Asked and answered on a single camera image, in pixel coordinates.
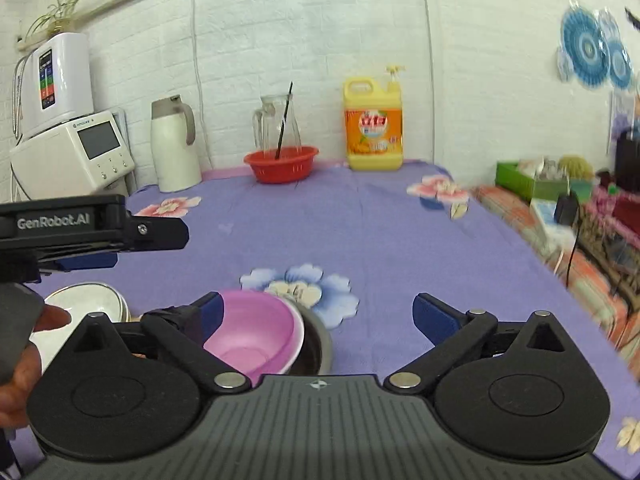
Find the person's left hand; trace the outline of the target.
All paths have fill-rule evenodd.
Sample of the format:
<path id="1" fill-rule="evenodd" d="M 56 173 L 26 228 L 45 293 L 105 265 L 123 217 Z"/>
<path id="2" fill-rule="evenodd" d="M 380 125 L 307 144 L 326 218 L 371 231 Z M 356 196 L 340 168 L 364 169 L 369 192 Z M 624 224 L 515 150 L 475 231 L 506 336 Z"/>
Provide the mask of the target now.
<path id="1" fill-rule="evenodd" d="M 70 324 L 70 314 L 55 306 L 44 306 L 35 332 L 57 330 Z M 12 379 L 0 388 L 0 420 L 2 429 L 20 429 L 28 425 L 26 403 L 41 377 L 41 358 L 31 342 L 22 352 Z"/>

